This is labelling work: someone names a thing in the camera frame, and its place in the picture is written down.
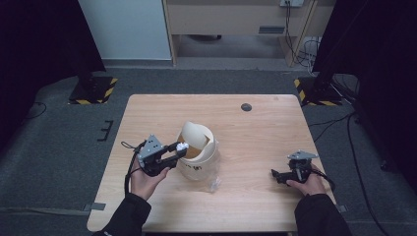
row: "white wall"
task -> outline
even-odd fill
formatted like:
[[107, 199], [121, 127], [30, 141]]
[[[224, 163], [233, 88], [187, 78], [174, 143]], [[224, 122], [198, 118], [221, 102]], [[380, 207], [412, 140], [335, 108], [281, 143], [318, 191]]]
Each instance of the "white wall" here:
[[102, 59], [171, 60], [161, 0], [79, 0]]

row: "wall outlet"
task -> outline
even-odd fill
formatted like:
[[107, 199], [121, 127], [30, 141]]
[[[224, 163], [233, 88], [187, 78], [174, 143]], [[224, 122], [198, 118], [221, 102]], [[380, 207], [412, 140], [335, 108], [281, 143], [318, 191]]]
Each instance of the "wall outlet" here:
[[291, 7], [302, 7], [304, 0], [281, 0], [279, 3], [279, 6], [281, 7], [287, 7], [288, 3]]

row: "black cable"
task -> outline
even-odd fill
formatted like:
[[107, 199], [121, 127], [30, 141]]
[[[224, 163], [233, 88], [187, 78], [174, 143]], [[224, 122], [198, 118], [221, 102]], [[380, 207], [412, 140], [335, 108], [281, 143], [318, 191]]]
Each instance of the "black cable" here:
[[316, 42], [316, 54], [319, 51], [319, 44], [320, 44], [320, 42], [318, 40], [310, 39], [310, 40], [305, 41], [304, 42], [304, 45], [303, 45], [304, 51], [303, 50], [300, 50], [299, 51], [299, 52], [303, 53], [304, 56], [303, 57], [297, 56], [298, 58], [302, 59], [301, 62], [303, 62], [304, 60], [308, 60], [309, 59], [306, 56], [317, 57], [315, 54], [312, 54], [312, 53], [308, 53], [307, 52], [307, 43], [308, 42]]
[[295, 63], [298, 63], [300, 65], [302, 65], [303, 67], [308, 67], [306, 65], [303, 65], [303, 61], [298, 60], [298, 56], [296, 56], [296, 53], [294, 52], [294, 48], [292, 46], [292, 41], [291, 41], [291, 36], [289, 34], [289, 19], [291, 17], [291, 1], [285, 1], [285, 5], [286, 5], [286, 18], [285, 18], [285, 27], [286, 27], [286, 32], [285, 32], [285, 42], [287, 43], [289, 49], [291, 50], [291, 56], [292, 56], [292, 61]]
[[333, 76], [331, 80], [331, 85], [334, 86], [346, 99], [349, 100], [350, 103], [356, 101], [357, 98], [357, 89], [359, 88], [359, 80], [356, 81], [355, 90], [351, 89], [347, 84], [346, 81], [343, 80], [343, 84]]
[[331, 190], [334, 192], [334, 190], [336, 189], [336, 185], [334, 184], [334, 182], [327, 177], [327, 175], [325, 173], [323, 173], [320, 170], [316, 170], [316, 169], [311, 169], [311, 171], [319, 176], [322, 176], [324, 179], [326, 179], [328, 181], [328, 183], [330, 184], [330, 188]]
[[341, 94], [341, 98], [344, 98], [349, 104], [355, 103], [356, 96], [348, 94], [343, 88], [339, 87], [338, 85], [330, 83], [331, 86], [334, 88], [334, 90], [337, 91], [337, 93]]
[[316, 37], [316, 41], [318, 42], [318, 43], [316, 43], [316, 53], [318, 53], [319, 52], [319, 44], [321, 43], [320, 38], [318, 36]]
[[122, 146], [125, 147], [125, 148], [133, 148], [134, 149], [134, 153], [133, 153], [133, 156], [132, 156], [132, 160], [131, 160], [131, 162], [129, 164], [128, 173], [125, 175], [125, 185], [124, 185], [125, 186], [125, 195], [129, 194], [129, 181], [130, 181], [130, 178], [132, 176], [132, 173], [141, 169], [141, 168], [137, 168], [137, 169], [135, 169], [135, 170], [132, 171], [132, 167], [133, 167], [133, 163], [135, 161], [136, 155], [141, 150], [141, 148], [144, 147], [144, 145], [146, 143], [147, 143], [147, 141], [143, 141], [137, 147], [133, 147], [133, 146], [127, 144], [126, 142], [122, 142], [121, 143]]
[[339, 121], [342, 121], [342, 120], [344, 120], [344, 119], [346, 119], [346, 118], [348, 118], [350, 115], [351, 115], [352, 113], [350, 113], [350, 114], [348, 114], [348, 115], [345, 115], [345, 116], [343, 116], [342, 118], [339, 118], [339, 119], [336, 119], [336, 120], [330, 120], [330, 121], [325, 121], [325, 122], [322, 122], [322, 123], [316, 123], [316, 124], [312, 124], [312, 125], [309, 125], [309, 127], [312, 127], [312, 126], [318, 126], [318, 125], [326, 125], [326, 124], [329, 124], [328, 126], [326, 126], [325, 127], [325, 129], [324, 130], [322, 130], [322, 132], [314, 139], [314, 142], [316, 142], [324, 133], [325, 133], [325, 131], [328, 129], [328, 128], [330, 128], [332, 125], [334, 125], [335, 123], [337, 123], [337, 122], [339, 122]]
[[345, 88], [347, 88], [348, 90], [351, 90], [351, 89], [349, 88], [349, 86], [347, 85], [346, 81], [344, 80], [344, 75], [341, 75], [341, 80], [342, 80], [342, 82], [343, 82], [344, 87], [345, 87]]
[[359, 165], [358, 165], [358, 160], [357, 160], [357, 157], [356, 157], [355, 147], [353, 146], [352, 137], [351, 137], [351, 135], [350, 135], [350, 119], [352, 118], [352, 116], [353, 116], [355, 113], [356, 113], [356, 112], [351, 113], [351, 114], [349, 115], [349, 118], [347, 119], [347, 136], [348, 136], [348, 138], [349, 138], [350, 148], [352, 149], [353, 160], [354, 160], [354, 162], [355, 162], [356, 172], [357, 172], [358, 177], [359, 177], [359, 183], [361, 184], [361, 189], [362, 189], [362, 193], [363, 193], [363, 195], [364, 195], [364, 199], [365, 199], [366, 206], [367, 206], [367, 208], [368, 208], [368, 212], [370, 213], [370, 215], [372, 216], [372, 218], [374, 219], [375, 223], [376, 223], [376, 224], [377, 224], [377, 226], [380, 228], [380, 230], [381, 230], [381, 231], [382, 231], [385, 235], [389, 236], [389, 234], [388, 234], [388, 233], [387, 233], [387, 232], [383, 229], [383, 227], [381, 226], [381, 224], [378, 222], [377, 217], [375, 216], [374, 211], [373, 211], [373, 210], [372, 210], [372, 208], [371, 208], [371, 205], [370, 205], [369, 200], [368, 200], [368, 195], [367, 195], [366, 190], [365, 190], [365, 185], [364, 185], [363, 180], [362, 180], [362, 175], [361, 175], [361, 172], [360, 172], [360, 170], [359, 170]]
[[357, 80], [356, 81], [356, 86], [355, 86], [355, 94], [358, 94], [359, 93], [359, 86], [360, 86], [359, 80]]
[[45, 103], [43, 103], [43, 102], [39, 102], [39, 101], [36, 101], [36, 102], [34, 102], [33, 104], [43, 105], [43, 110], [42, 110], [39, 114], [37, 114], [37, 115], [34, 115], [34, 116], [31, 116], [31, 117], [27, 117], [27, 118], [25, 118], [26, 120], [30, 120], [30, 119], [33, 119], [33, 118], [39, 117], [39, 116], [41, 116], [43, 113], [45, 113], [45, 111], [46, 111], [46, 104], [45, 104]]

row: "hand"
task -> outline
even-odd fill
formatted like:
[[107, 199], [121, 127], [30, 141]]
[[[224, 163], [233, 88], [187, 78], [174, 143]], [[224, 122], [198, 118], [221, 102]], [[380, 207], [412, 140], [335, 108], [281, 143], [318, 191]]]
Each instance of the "hand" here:
[[[314, 164], [312, 164], [312, 168], [319, 170], [319, 168]], [[322, 182], [322, 177], [313, 172], [309, 175], [309, 178], [304, 184], [294, 180], [287, 180], [286, 184], [298, 189], [299, 191], [301, 191], [301, 193], [304, 194], [304, 196], [326, 193], [325, 186]]]
[[[135, 159], [132, 169], [136, 170], [138, 168], [140, 168], [140, 165], [138, 160]], [[154, 177], [148, 176], [142, 169], [133, 172], [131, 176], [131, 193], [147, 201], [155, 191], [159, 182], [165, 179], [168, 171], [169, 167], [166, 167]]]

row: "yellow and black hazard stripe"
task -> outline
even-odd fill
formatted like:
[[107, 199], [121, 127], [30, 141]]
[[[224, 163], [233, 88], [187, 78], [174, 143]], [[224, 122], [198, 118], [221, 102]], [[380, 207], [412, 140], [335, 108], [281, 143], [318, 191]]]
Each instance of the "yellow and black hazard stripe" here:
[[303, 105], [341, 105], [341, 102], [338, 100], [316, 100], [310, 101], [307, 99], [306, 92], [303, 90], [301, 83], [298, 79], [294, 81], [295, 87], [297, 88], [298, 94], [300, 96], [301, 104]]
[[110, 81], [110, 84], [108, 85], [107, 90], [105, 91], [104, 96], [101, 97], [100, 99], [80, 98], [80, 99], [70, 100], [69, 103], [70, 104], [81, 104], [81, 105], [106, 103], [107, 100], [110, 98], [111, 93], [113, 93], [114, 87], [116, 86], [116, 82], [117, 82], [117, 79], [112, 78], [112, 80]]

